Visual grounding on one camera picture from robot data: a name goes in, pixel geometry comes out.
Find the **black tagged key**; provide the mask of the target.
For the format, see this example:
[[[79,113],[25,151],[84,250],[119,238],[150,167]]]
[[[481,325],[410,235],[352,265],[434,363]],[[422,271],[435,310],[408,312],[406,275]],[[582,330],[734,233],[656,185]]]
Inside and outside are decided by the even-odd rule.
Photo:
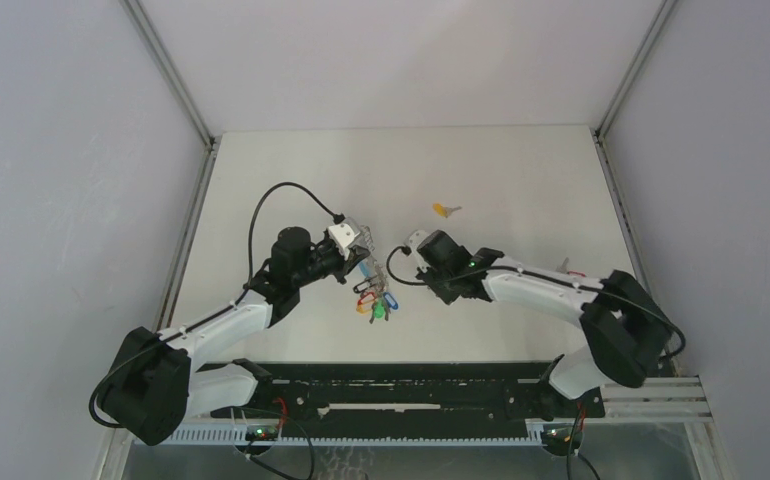
[[[364,296],[368,293],[375,293],[378,288],[378,282],[373,278],[366,278],[362,282],[354,285],[352,290],[355,294]]]

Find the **green tagged key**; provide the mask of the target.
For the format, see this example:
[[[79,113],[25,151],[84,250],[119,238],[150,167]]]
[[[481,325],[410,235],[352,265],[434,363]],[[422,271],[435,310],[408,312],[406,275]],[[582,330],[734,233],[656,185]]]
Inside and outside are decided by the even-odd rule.
[[[390,317],[390,309],[385,300],[378,300],[372,310],[371,321],[384,320],[388,321]]]

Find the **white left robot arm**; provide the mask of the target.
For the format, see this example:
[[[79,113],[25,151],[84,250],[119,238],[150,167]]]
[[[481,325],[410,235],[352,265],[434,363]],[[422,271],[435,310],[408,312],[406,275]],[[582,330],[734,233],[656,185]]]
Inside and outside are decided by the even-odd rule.
[[[369,255],[362,229],[349,220],[328,227],[318,243],[304,228],[282,230],[238,299],[193,324],[129,332],[90,395],[92,419],[154,446],[183,420],[218,409],[266,414],[274,392],[261,382],[264,372],[240,361],[217,367],[220,354],[284,319],[298,305],[303,287],[329,276],[345,283]]]

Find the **blue tagged key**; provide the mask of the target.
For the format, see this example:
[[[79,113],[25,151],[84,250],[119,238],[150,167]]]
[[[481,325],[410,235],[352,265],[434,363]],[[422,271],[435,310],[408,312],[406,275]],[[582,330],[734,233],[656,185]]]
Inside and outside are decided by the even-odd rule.
[[[386,291],[383,298],[390,311],[396,311],[399,309],[399,303],[390,292]]]

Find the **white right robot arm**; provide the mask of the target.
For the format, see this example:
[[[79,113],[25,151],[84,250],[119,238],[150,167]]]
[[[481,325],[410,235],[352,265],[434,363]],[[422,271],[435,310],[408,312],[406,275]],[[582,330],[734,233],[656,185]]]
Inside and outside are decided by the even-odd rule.
[[[585,346],[555,360],[539,388],[540,406],[550,415],[566,415],[583,394],[608,383],[639,388],[682,351],[669,343],[684,334],[625,271],[594,278],[531,267],[491,248],[471,253],[441,230],[413,232],[402,250],[417,264],[416,282],[447,305],[459,299],[517,304],[583,333]]]

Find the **red tagged key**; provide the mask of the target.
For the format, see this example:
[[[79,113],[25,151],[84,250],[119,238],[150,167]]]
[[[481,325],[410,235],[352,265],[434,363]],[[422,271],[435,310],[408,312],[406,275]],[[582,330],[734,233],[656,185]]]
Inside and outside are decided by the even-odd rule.
[[[359,308],[371,308],[377,300],[378,296],[374,291],[366,291],[360,296],[357,306]]]
[[[586,277],[586,274],[580,271],[572,270],[570,268],[570,258],[565,257],[564,260],[561,262],[560,265],[556,267],[556,271],[562,274],[571,275],[571,276],[578,276],[578,277]]]

